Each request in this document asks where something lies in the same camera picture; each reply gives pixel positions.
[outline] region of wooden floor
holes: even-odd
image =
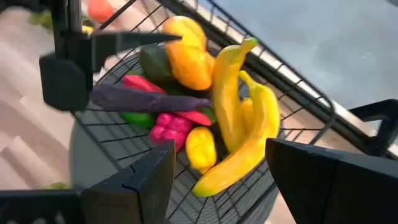
[[[44,104],[39,56],[52,36],[27,23],[29,13],[0,15],[0,189],[36,189],[69,180],[73,119]]]

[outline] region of banana stem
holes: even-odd
[[[255,38],[247,38],[243,40],[243,43],[239,47],[241,55],[246,55],[257,45],[257,40]]]

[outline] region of round wire basket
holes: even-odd
[[[143,18],[132,27],[132,32],[148,31],[148,24],[152,27],[151,32],[160,32],[162,24],[170,16],[191,17],[204,29],[208,38],[208,51],[213,54],[217,54],[228,45],[239,44],[246,37],[259,40],[212,0],[131,0],[99,29],[107,28],[132,8],[144,12]],[[117,62],[111,67],[104,67],[106,74],[96,84],[118,85],[129,71],[139,71],[141,66],[138,51],[139,49],[132,49],[110,59]],[[283,126],[278,138],[315,144],[331,126],[335,112],[329,98],[288,66],[263,42],[259,41],[258,49],[248,54],[242,70],[275,91],[280,107],[284,108],[281,110]],[[294,74],[295,78],[287,78],[286,72]],[[303,86],[311,88],[313,94],[304,93]],[[240,97],[249,96],[248,88],[241,80],[239,94]],[[318,101],[327,105],[325,113],[328,119],[317,122],[316,127],[298,125],[297,115],[303,111],[310,111],[311,106]],[[156,147],[150,141],[148,131],[125,122],[117,112],[104,111],[90,103],[86,111],[73,115],[116,170],[132,164]],[[222,139],[217,134],[215,140],[216,144],[222,144]],[[166,214],[170,223],[264,223],[278,194],[266,160],[243,179],[212,197],[198,198],[192,194],[192,188],[199,178],[200,174],[190,168],[184,150],[178,152],[175,180]]]

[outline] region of toy fruit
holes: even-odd
[[[191,131],[193,122],[175,116],[170,113],[161,113],[156,120],[155,126],[150,131],[150,139],[156,144],[162,144],[166,140],[173,139],[175,144],[175,150],[178,152],[183,145]]]
[[[242,45],[225,47],[217,56],[213,69],[213,105],[221,135],[229,152],[245,140],[247,131],[239,101],[238,73],[246,54],[257,41],[246,39]]]
[[[121,113],[126,122],[143,129],[151,129],[155,125],[155,117],[149,113]]]
[[[92,19],[104,23],[113,15],[113,7],[107,0],[90,0],[87,12]]]
[[[241,102],[241,109],[243,112],[246,130],[250,130],[254,124],[253,101],[250,98],[243,99]]]
[[[194,128],[185,143],[192,168],[204,174],[216,164],[217,152],[211,131],[205,127]]]
[[[248,84],[254,108],[254,125],[239,149],[207,171],[195,184],[193,193],[209,197],[233,185],[250,172],[265,156],[267,138],[279,131],[279,109],[274,92],[255,82],[246,72],[239,73]]]
[[[173,76],[193,90],[206,90],[211,85],[203,29],[192,19],[174,16],[167,19],[163,32],[182,36],[182,40],[165,45]]]
[[[142,90],[142,91],[147,91],[151,93],[161,93],[161,94],[166,94],[165,91],[163,91],[161,88],[159,88],[157,85],[151,83],[150,81],[146,80],[145,78],[142,78],[139,75],[128,75],[123,77],[123,83],[124,86],[136,89],[136,90]],[[209,126],[211,125],[211,121],[209,118],[204,115],[201,112],[198,111],[176,111],[175,114],[183,117],[190,119],[198,124],[206,125]]]

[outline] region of yellow pepper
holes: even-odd
[[[243,99],[241,102],[241,109],[243,112],[246,130],[250,130],[254,124],[253,101],[250,98]]]
[[[173,16],[165,21],[162,32],[182,36],[182,40],[165,45],[174,78],[193,90],[208,89],[211,85],[208,64],[211,61],[200,25],[191,18]]]
[[[205,127],[194,128],[185,142],[191,167],[204,174],[216,164],[217,152],[211,131]]]
[[[250,172],[264,158],[266,139],[279,131],[279,109],[274,92],[255,82],[246,72],[239,76],[248,84],[253,101],[254,124],[238,150],[214,166],[195,184],[193,193],[199,197],[218,194]]]
[[[237,150],[248,133],[238,97],[238,73],[246,54],[256,45],[256,39],[246,39],[242,45],[225,47],[215,60],[213,105],[221,135],[229,152]]]

